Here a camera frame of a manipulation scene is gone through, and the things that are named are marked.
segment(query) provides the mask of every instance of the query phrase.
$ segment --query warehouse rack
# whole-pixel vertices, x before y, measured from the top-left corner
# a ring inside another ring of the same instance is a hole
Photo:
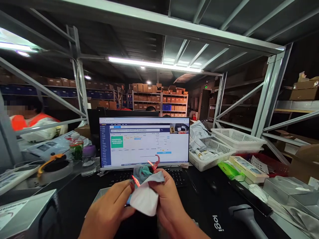
[[[135,95],[150,95],[150,96],[160,96],[160,101],[140,101],[140,100],[135,100],[135,97],[134,97],[134,94]],[[160,116],[163,116],[163,115],[166,115],[166,114],[169,114],[170,112],[178,112],[178,113],[182,113],[182,114],[185,114],[185,116],[187,116],[187,102],[188,102],[188,95],[172,95],[172,94],[164,94],[163,92],[161,93],[150,93],[150,92],[133,92],[133,110],[134,111],[144,111],[145,109],[135,109],[134,108],[134,104],[135,103],[138,103],[138,102],[141,102],[141,103],[152,103],[153,105],[160,105],[159,108],[160,109],[157,109],[156,111],[159,112]],[[172,102],[163,102],[163,96],[170,96],[170,97],[179,97],[179,98],[186,98],[186,103],[172,103]],[[186,109],[183,111],[183,110],[163,110],[163,105],[174,105],[174,106],[185,106]]]
[[[2,83],[0,82],[0,87],[3,86],[13,86],[13,85],[17,85],[17,86],[31,86],[30,84],[19,84],[19,83]],[[61,88],[61,89],[76,89],[76,87],[71,87],[71,86],[52,86],[52,85],[43,85],[51,90],[53,90],[54,88]],[[115,90],[106,90],[106,89],[91,89],[91,88],[86,88],[86,90],[92,90],[92,91],[96,91],[96,92],[112,92],[113,93],[113,99],[105,99],[105,98],[92,98],[91,100],[105,100],[105,101],[116,101],[115,99]],[[22,94],[9,94],[9,93],[2,93],[2,95],[11,95],[11,96],[37,96],[39,98],[40,101],[42,97],[48,97],[46,95],[43,94],[37,94],[38,90],[36,90],[34,92],[34,94],[29,94],[29,95],[22,95]],[[60,96],[61,98],[65,98],[65,99],[77,99],[77,97],[73,97],[73,96]]]
[[[217,53],[213,58],[211,58],[205,66],[210,64],[216,58],[227,52],[228,49],[239,49],[242,50],[240,54],[235,57],[230,58],[226,62],[214,67],[213,71],[216,69],[224,69],[222,70],[224,73],[222,74],[219,90],[218,90],[218,97],[216,103],[216,110],[215,110],[215,117],[213,125],[214,127],[217,126],[218,128],[221,127],[220,123],[225,123],[228,125],[232,125],[228,122],[224,122],[219,120],[219,118],[226,114],[227,112],[231,111],[236,106],[239,106],[243,101],[245,101],[248,97],[252,94],[256,93],[258,90],[262,90],[260,101],[257,107],[257,113],[254,121],[254,125],[252,129],[242,127],[240,125],[235,125],[238,128],[248,130],[251,132],[251,135],[256,137],[262,137],[267,140],[267,145],[270,149],[276,154],[276,156],[280,159],[280,161],[288,164],[287,160],[283,157],[283,155],[274,147],[274,145],[267,139],[267,137],[279,139],[294,145],[304,145],[304,143],[296,142],[294,140],[286,139],[280,136],[275,136],[272,134],[267,133],[267,131],[277,129],[286,125],[293,124],[295,122],[300,122],[305,119],[309,119],[312,117],[316,117],[319,114],[319,111],[311,112],[307,115],[302,117],[297,117],[295,119],[288,120],[286,122],[276,124],[270,126],[270,121],[272,114],[274,112],[277,96],[279,92],[279,88],[282,82],[282,76],[285,71],[285,67],[289,58],[291,46],[281,46],[273,43],[269,43],[272,39],[276,38],[281,33],[291,29],[292,27],[296,26],[297,24],[309,19],[310,17],[314,16],[319,12],[318,9],[314,9],[309,14],[305,15],[303,18],[299,19],[296,22],[291,23],[290,25],[286,26],[285,28],[281,29],[280,31],[274,33],[272,36],[268,37],[265,41],[257,40],[254,38],[250,38],[249,36],[263,23],[269,20],[272,16],[277,14],[280,10],[285,8],[285,5],[280,5],[280,9],[276,9],[275,11],[271,12],[267,15],[264,19],[258,22],[253,29],[247,31],[243,36],[231,32],[226,32],[225,30],[236,16],[236,14],[240,11],[239,8],[236,8],[235,11],[227,18],[227,20],[223,23],[220,29],[211,28],[205,25],[196,24],[199,22],[199,18],[204,14],[205,9],[203,6],[207,6],[207,4],[201,4],[196,17],[194,18],[195,21],[189,22],[184,20],[179,20],[177,18],[170,18],[169,16],[161,15],[158,13],[122,5],[119,3],[114,3],[110,1],[98,1],[98,0],[91,0],[91,1],[81,1],[80,3],[76,3],[75,1],[70,0],[57,0],[54,3],[49,0],[44,1],[21,1],[21,0],[12,0],[10,1],[11,4],[16,4],[21,7],[26,8],[43,8],[47,7],[52,11],[56,11],[59,14],[67,14],[69,15],[78,15],[83,16],[83,12],[85,12],[85,19],[95,21],[95,22],[103,22],[106,24],[111,24],[114,26],[134,26],[134,29],[139,31],[151,32],[161,35],[168,35],[176,38],[187,38],[186,40],[197,41],[204,43],[207,47],[208,45],[214,45],[217,42],[217,45],[224,46],[225,48],[220,52]],[[69,120],[60,123],[54,123],[49,126],[42,126],[39,128],[28,128],[21,131],[14,132],[10,125],[10,119],[7,116],[5,109],[4,109],[4,102],[3,98],[0,94],[0,144],[2,145],[2,151],[4,157],[2,160],[3,167],[10,167],[18,162],[22,161],[22,155],[19,151],[16,135],[21,135],[27,132],[33,132],[37,130],[41,130],[48,127],[54,127],[58,125],[63,125],[66,123],[78,122],[83,121],[86,119],[87,116],[87,95],[86,95],[86,88],[85,88],[85,79],[84,79],[84,72],[83,72],[83,65],[82,59],[86,60],[98,60],[98,61],[106,61],[104,56],[98,55],[88,55],[82,54],[79,44],[79,36],[76,27],[68,27],[66,33],[54,25],[51,21],[49,21],[46,17],[42,14],[37,12],[38,19],[46,24],[49,28],[60,34],[69,42],[70,49],[65,49],[64,47],[60,46],[59,44],[53,42],[52,40],[48,39],[44,35],[34,31],[33,29],[29,28],[28,26],[24,25],[22,22],[17,21],[16,19],[12,18],[11,16],[7,15],[6,13],[0,11],[0,20],[1,23],[5,26],[13,26],[18,31],[28,33],[30,41],[32,42],[33,39],[40,38],[42,45],[45,46],[46,49],[55,49],[63,54],[61,57],[68,57],[72,61],[73,70],[74,70],[74,78],[76,80],[76,89],[77,89],[77,98],[79,101],[80,109],[75,108],[68,102],[66,102],[63,98],[57,96],[52,91],[50,91],[45,86],[41,85],[24,72],[17,69],[15,66],[7,62],[5,59],[0,57],[0,66],[11,72],[12,74],[16,75],[17,77],[21,78],[22,80],[26,81],[30,85],[34,86],[38,91],[44,92],[49,97],[55,99],[59,103],[63,104],[70,110],[76,112],[80,115],[79,119]],[[200,56],[200,53],[204,51],[201,50],[196,57],[192,60],[194,62],[196,58]],[[224,90],[225,90],[225,81],[227,78],[227,69],[225,66],[228,66],[231,62],[236,61],[236,59],[244,56],[247,53],[253,53],[257,56],[268,56],[268,68],[267,73],[265,76],[264,82],[261,82],[260,85],[248,93],[245,97],[241,98],[235,104],[230,106],[224,112],[221,112],[221,101],[223,98]],[[199,74],[203,75],[220,75],[219,73],[216,74],[214,72],[207,72],[201,71]]]

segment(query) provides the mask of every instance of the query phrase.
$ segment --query white plastic basket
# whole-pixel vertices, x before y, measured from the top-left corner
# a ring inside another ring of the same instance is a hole
[[[217,142],[219,142],[219,143],[222,143],[222,144],[224,144],[224,145],[230,147],[230,145],[226,144],[226,143],[225,143],[223,140],[221,140],[220,138],[216,138],[216,137],[215,137],[214,140],[217,141]],[[244,149],[244,150],[242,150],[242,149],[235,149],[235,148],[233,148],[233,149],[236,150],[236,154],[259,153],[259,151],[264,150],[263,148],[259,148],[259,149]]]
[[[216,138],[221,139],[227,145],[239,150],[258,150],[266,143],[265,140],[240,132],[235,129],[216,129],[211,131]]]
[[[206,139],[205,143],[210,148],[216,148],[219,152],[223,152],[223,154],[211,160],[201,160],[195,153],[189,152],[189,162],[201,172],[216,166],[220,162],[226,161],[229,156],[236,153],[236,150],[232,147],[226,146],[212,139]]]

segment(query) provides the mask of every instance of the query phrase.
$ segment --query green package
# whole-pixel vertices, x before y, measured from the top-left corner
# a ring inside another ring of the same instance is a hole
[[[230,180],[235,179],[239,182],[245,180],[245,174],[243,174],[240,169],[237,169],[236,166],[234,166],[230,161],[226,160],[217,165]]]

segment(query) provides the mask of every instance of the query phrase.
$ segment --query keyboard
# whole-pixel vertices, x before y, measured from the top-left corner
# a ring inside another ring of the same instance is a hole
[[[178,168],[165,168],[165,171],[168,172],[172,176],[177,188],[186,186],[186,179],[185,179],[185,176],[183,174],[183,170],[180,167],[178,167]],[[110,177],[110,180],[108,180],[108,187],[111,187],[115,183],[125,181],[128,179],[132,179],[132,174],[133,174],[133,172],[131,170],[115,173],[114,175],[112,175]]]

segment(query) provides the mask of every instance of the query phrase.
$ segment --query person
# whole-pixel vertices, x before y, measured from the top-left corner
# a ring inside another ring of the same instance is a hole
[[[156,111],[156,109],[153,106],[148,106],[145,111]]]
[[[171,238],[209,238],[185,212],[178,196],[173,178],[163,169],[165,182],[149,182],[149,186],[158,193],[157,217]],[[113,238],[123,220],[132,216],[135,209],[124,207],[134,190],[130,180],[114,184],[107,193],[89,208],[79,239]]]
[[[43,104],[36,97],[29,97],[25,99],[10,101],[8,102],[7,110],[14,131],[23,130],[29,127],[39,127],[43,125],[60,122],[59,120],[42,112]],[[57,128],[53,127],[49,129],[43,129],[31,133],[22,134],[20,136],[21,138],[31,143],[41,142],[50,140],[59,133],[66,133],[67,125],[66,129],[64,125],[60,126],[59,129],[60,132],[58,132]]]

